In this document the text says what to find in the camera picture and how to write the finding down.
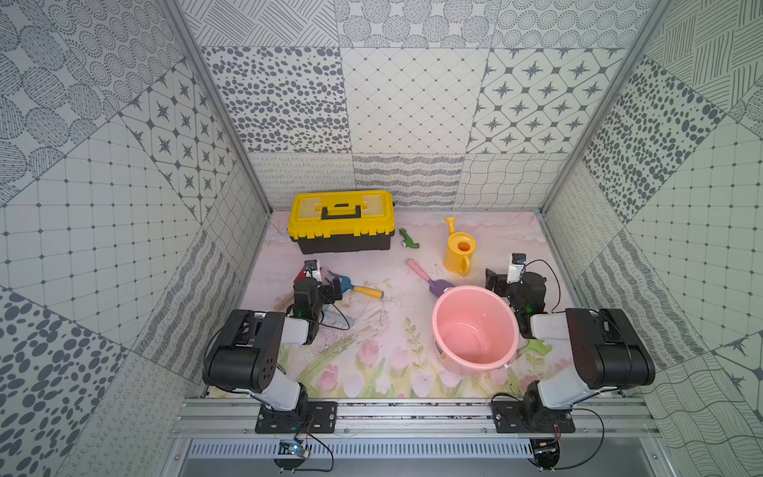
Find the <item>blue rake yellow handle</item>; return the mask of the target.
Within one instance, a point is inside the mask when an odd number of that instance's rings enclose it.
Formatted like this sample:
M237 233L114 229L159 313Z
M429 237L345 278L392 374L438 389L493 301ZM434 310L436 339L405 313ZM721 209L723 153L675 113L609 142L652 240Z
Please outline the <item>blue rake yellow handle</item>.
M353 290L355 292L364 294L365 296L377 298L377 299L383 299L383 292L378 289L368 288L365 286L359 286L352 283L352 280L348 278L348 276L334 273L333 271L329 270L328 273L333 278L339 279L339 284L341 285L342 292L347 292L349 290Z

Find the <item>pink plastic bucket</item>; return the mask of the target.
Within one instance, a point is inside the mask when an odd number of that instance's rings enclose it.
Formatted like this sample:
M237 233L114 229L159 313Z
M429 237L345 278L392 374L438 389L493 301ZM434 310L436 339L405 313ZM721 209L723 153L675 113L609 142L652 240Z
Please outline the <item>pink plastic bucket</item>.
M512 365L520 329L507 300L473 285L453 287L435 303L431 328L443 367L461 376Z

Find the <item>purple shovel pink handle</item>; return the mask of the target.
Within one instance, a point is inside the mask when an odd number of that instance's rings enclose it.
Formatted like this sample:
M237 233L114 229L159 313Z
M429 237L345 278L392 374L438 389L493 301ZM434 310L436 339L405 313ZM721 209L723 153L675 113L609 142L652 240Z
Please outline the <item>purple shovel pink handle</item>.
M429 291L436 297L443 296L445 292L451 290L454 285L445 279L433 279L429 274L413 259L407 260L407 266L417 276L423 279L429 287Z

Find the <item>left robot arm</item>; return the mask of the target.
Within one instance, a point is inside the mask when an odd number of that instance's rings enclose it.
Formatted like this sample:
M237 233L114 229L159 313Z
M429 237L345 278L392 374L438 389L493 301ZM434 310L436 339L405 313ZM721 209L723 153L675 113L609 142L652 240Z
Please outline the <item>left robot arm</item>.
M286 312L232 311L206 350L204 383L252 397L278 415L306 417L306 389L278 369L279 351L286 345L314 342L323 324L323 308L342 298L342 286L338 278L320 282L306 277L294 284L293 298Z

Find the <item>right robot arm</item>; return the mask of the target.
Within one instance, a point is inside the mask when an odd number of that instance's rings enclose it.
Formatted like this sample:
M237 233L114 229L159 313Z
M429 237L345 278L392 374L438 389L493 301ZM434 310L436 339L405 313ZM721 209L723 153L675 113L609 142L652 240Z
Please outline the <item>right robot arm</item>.
M530 383L521 403L494 405L496 427L572 433L570 413L577 403L602 392L653 383L655 363L623 310L568 308L546 313L544 277L527 271L486 270L485 275L486 288L508 300L524 339L564 341L571 350L571 363L549 379Z

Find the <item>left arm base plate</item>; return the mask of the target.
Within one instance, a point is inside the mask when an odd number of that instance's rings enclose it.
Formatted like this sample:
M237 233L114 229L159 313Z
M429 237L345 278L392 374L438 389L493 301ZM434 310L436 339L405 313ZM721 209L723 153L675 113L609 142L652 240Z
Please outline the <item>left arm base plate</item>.
M338 413L337 401L304 401L294 411L274 411L262 407L256 422L257 434L333 433Z

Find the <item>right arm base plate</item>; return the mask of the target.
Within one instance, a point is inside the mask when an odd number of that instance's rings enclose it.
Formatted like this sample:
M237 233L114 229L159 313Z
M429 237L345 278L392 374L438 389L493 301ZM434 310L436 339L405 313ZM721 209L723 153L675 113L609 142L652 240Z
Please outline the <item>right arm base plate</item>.
M575 431L569 411L519 401L493 401L490 408L497 433L566 434Z

